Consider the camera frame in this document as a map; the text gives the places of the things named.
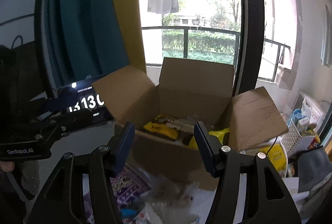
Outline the purple snack bag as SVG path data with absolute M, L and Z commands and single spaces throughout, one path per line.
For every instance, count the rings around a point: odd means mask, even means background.
M 89 175 L 83 174 L 82 181 L 85 216 L 88 223 L 95 223 L 89 189 Z M 116 178 L 110 178 L 110 182 L 121 218 L 126 223 L 128 219 L 136 217 L 139 212 L 138 209 L 130 209 L 130 203 L 142 194 L 148 192 L 151 187 L 129 166 L 125 166 L 123 171 Z

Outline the yellow packet beside box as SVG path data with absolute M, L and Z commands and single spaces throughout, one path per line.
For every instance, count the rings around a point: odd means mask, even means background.
M 271 149 L 270 147 L 260 148 L 259 151 L 265 153 L 269 157 L 270 162 L 273 164 L 279 175 L 282 178 L 286 178 L 288 157 L 281 143 L 274 144 Z

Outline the black tablet showing clock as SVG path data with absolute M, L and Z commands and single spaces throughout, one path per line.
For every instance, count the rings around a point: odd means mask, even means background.
M 105 75 L 90 77 L 58 88 L 58 97 L 69 100 L 69 103 L 60 110 L 60 115 L 69 120 L 78 120 L 83 127 L 112 121 L 114 118 L 107 110 L 105 102 L 92 86 L 95 81 L 103 77 Z

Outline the brown cardboard box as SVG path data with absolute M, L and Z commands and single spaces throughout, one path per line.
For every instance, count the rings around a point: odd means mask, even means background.
M 229 129 L 233 150 L 253 148 L 288 131 L 264 87 L 232 95 L 232 65 L 185 58 L 165 58 L 158 84 L 129 65 L 94 82 L 93 88 L 115 118 L 116 126 L 135 125 L 128 164 L 179 183 L 198 182 L 214 190 L 217 179 L 205 169 L 200 153 L 189 147 L 196 122 L 209 130 Z M 174 117 L 175 141 L 146 133 L 158 115 Z

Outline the white plastic basket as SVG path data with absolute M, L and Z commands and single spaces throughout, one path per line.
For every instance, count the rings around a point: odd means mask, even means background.
M 320 138 L 313 129 L 303 129 L 302 132 L 299 132 L 294 119 L 291 119 L 288 125 L 288 132 L 283 135 L 281 144 L 288 158 L 291 158 L 298 152 L 317 147 L 320 144 Z

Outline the white plastic snack bag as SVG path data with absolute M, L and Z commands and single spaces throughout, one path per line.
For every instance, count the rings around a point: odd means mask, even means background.
M 199 183 L 179 183 L 165 176 L 150 176 L 150 190 L 140 196 L 162 223 L 202 223 L 201 213 L 194 212 Z

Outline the yellow snack bag in box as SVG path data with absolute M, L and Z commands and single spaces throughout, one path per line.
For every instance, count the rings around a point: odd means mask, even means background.
M 178 138 L 179 132 L 171 127 L 174 117 L 166 115 L 158 115 L 143 126 L 143 130 L 146 133 L 164 138 L 167 140 L 175 141 Z

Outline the grey cloth bag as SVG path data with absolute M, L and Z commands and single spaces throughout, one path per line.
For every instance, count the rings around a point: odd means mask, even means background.
M 318 190 L 331 179 L 331 162 L 322 146 L 301 153 L 297 168 L 300 193 Z

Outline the white air conditioner unit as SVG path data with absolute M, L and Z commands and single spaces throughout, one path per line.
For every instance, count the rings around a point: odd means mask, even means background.
M 315 122 L 317 125 L 322 124 L 326 112 L 323 107 L 310 95 L 302 90 L 298 91 L 295 99 L 293 109 L 309 108 L 311 111 L 310 122 Z

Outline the teal curtain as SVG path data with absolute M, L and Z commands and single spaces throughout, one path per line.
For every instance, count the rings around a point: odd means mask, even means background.
M 113 0 L 41 0 L 38 7 L 52 89 L 129 65 Z

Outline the black balcony railing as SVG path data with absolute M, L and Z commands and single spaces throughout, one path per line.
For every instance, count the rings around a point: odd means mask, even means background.
M 143 27 L 146 63 L 161 65 L 165 57 L 189 58 L 237 66 L 241 33 L 234 30 L 188 26 Z M 275 82 L 291 48 L 265 39 L 258 79 Z

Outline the yellow curtain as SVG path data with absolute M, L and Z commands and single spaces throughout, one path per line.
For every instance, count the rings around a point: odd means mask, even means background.
M 146 72 L 139 0 L 113 0 L 129 63 Z

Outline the black window frame post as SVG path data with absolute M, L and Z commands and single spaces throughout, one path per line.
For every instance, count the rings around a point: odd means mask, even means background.
M 241 0 L 240 49 L 233 95 L 255 88 L 264 44 L 264 0 Z

